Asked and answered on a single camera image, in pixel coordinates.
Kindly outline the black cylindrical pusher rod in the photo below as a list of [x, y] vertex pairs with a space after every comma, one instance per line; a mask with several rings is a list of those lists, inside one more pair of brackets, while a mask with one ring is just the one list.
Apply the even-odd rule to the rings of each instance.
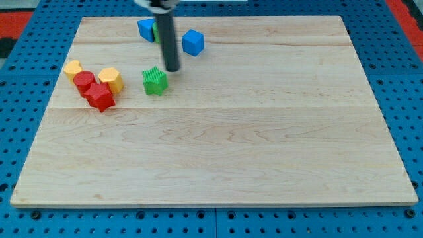
[[165, 14], [154, 14], [154, 16], [157, 23], [165, 69], [168, 72], [176, 72], [180, 69], [180, 60], [173, 11]]

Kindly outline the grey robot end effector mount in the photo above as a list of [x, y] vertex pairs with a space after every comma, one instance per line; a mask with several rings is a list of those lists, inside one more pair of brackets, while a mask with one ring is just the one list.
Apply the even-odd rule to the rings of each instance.
[[134, 0], [134, 3], [153, 14], [167, 14], [180, 3], [180, 0]]

